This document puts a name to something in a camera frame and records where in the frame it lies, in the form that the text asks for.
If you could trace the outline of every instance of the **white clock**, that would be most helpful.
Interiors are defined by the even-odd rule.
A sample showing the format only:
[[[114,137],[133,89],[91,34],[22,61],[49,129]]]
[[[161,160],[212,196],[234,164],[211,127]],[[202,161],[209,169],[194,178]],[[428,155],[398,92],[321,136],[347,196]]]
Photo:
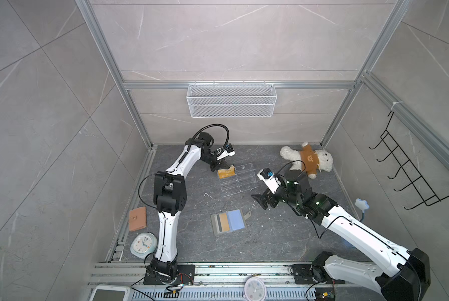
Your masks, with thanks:
[[[247,301],[263,301],[266,298],[266,286],[258,277],[251,277],[245,283],[245,297]]]
[[[134,256],[144,259],[151,253],[154,253],[157,247],[156,236],[151,233],[141,233],[137,235],[131,244],[131,253]]]

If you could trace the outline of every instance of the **robotic arm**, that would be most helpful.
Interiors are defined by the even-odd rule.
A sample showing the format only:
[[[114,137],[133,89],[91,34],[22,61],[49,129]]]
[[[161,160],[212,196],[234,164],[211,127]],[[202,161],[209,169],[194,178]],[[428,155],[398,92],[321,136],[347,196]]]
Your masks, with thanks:
[[[215,151],[211,151],[213,137],[203,132],[204,129],[213,126],[223,127],[227,133],[223,147]],[[233,146],[228,143],[228,138],[229,131],[222,124],[203,127],[186,141],[179,158],[165,172],[158,172],[155,175],[153,202],[159,212],[159,238],[156,256],[151,261],[151,269],[165,284],[172,283],[178,274],[176,234],[179,215],[186,205],[185,178],[198,160],[208,163],[212,172],[229,169],[224,158],[233,156],[235,152]]]
[[[409,251],[393,243],[356,220],[328,196],[314,193],[306,173],[290,170],[281,176],[266,168],[257,176],[268,187],[262,195],[252,195],[263,209],[287,203],[295,214],[311,220],[314,227],[316,223],[325,227],[325,231],[335,232],[375,263],[354,262],[322,252],[309,271],[316,281],[346,280],[372,289],[388,301],[423,298],[430,286],[429,259],[423,251]]]

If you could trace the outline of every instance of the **white wire basket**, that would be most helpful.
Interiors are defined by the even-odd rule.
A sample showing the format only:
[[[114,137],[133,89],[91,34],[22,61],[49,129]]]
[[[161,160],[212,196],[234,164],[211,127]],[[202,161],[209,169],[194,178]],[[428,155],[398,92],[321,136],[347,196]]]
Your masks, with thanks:
[[[267,83],[195,83],[186,99],[193,118],[271,117],[276,89]]]

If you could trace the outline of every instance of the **teddy bear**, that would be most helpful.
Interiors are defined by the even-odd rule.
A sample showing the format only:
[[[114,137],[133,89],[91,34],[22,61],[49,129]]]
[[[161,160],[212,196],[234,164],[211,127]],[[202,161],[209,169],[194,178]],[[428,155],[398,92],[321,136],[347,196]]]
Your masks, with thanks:
[[[333,167],[333,158],[331,154],[325,150],[312,150],[312,146],[305,142],[301,145],[302,150],[297,151],[289,146],[281,148],[280,155],[283,159],[295,161],[301,160],[305,162],[305,166],[301,162],[293,162],[290,170],[305,171],[310,179],[316,178],[316,170],[330,172]]]

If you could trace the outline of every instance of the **aluminum frame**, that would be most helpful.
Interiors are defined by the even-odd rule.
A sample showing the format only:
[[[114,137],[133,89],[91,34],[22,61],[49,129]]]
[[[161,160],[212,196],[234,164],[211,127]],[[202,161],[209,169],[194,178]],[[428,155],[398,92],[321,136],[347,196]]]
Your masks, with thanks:
[[[363,64],[362,68],[360,69],[360,72],[358,73],[358,76],[356,77],[354,88],[348,91],[348,94],[345,96],[345,99],[341,103],[340,108],[336,112],[335,117],[331,121],[330,126],[326,130],[326,133],[324,134],[323,139],[320,142],[320,144],[323,147],[326,147],[330,142],[331,137],[335,133],[336,129],[338,128],[338,125],[341,123],[341,120],[345,116],[351,103],[353,102],[353,99],[355,98],[356,94],[358,93],[360,87],[363,84],[362,77],[364,76],[365,73],[367,73],[369,70],[373,68],[375,63],[377,63],[378,58],[383,52],[385,46],[390,41],[391,36],[397,29],[398,25],[400,24],[400,21],[402,21],[403,17],[405,16],[411,2],[412,0],[398,0],[396,2],[395,6],[393,7],[393,10],[390,13],[390,16],[388,17],[387,22],[385,23],[380,35],[378,36],[377,41],[373,45],[370,54],[366,58],[365,63]]]
[[[449,170],[449,144],[415,115],[408,106],[371,73],[362,77],[365,85],[393,112],[410,131]]]
[[[119,93],[121,94],[126,106],[128,107],[129,113],[131,113],[131,117],[134,120],[137,129],[139,130],[139,134],[141,134],[141,137],[143,138],[143,141],[148,149],[151,149],[151,147],[153,146],[151,138],[147,133],[146,127],[144,126],[143,120],[141,119],[141,116],[137,111],[134,101],[123,85],[124,80],[122,79],[121,72],[118,69],[118,65],[116,64],[114,57],[112,56],[109,45],[107,44],[101,27],[97,22],[97,18],[91,7],[91,4],[88,0],[76,0],[76,3],[82,14],[82,17],[84,18],[84,21],[86,21],[87,27],[89,27],[89,31],[91,32],[91,35],[96,42],[99,52],[101,52],[101,56],[103,57],[104,62],[107,65],[107,69],[109,69],[109,73],[116,83]]]
[[[179,264],[193,264],[195,269],[194,287],[242,287],[252,275],[266,282],[266,286],[282,287],[308,287],[297,285],[290,266],[293,264],[311,264],[311,262],[179,262]],[[97,263],[91,271],[87,287],[92,288],[98,284],[132,284],[144,277],[146,268],[144,262],[127,263]],[[323,284],[319,287],[330,287]],[[339,286],[358,286],[352,283]]]
[[[277,89],[352,89],[354,81],[125,81],[126,89],[187,89],[190,84],[273,84]]]

